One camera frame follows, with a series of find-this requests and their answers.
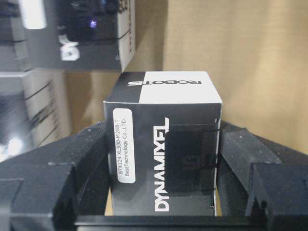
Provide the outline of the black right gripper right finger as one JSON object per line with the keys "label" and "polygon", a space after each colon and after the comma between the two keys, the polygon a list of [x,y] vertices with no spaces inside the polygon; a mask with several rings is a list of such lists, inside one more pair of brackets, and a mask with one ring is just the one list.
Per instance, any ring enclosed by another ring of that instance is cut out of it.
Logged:
{"label": "black right gripper right finger", "polygon": [[221,213],[243,217],[267,231],[308,228],[308,156],[221,123],[218,150]]}

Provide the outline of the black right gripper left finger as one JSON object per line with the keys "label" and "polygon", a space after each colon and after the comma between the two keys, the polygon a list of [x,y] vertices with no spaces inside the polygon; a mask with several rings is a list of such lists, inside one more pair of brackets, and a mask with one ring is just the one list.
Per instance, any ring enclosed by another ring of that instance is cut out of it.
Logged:
{"label": "black right gripper left finger", "polygon": [[104,122],[0,165],[0,228],[59,231],[103,215],[110,186]]}

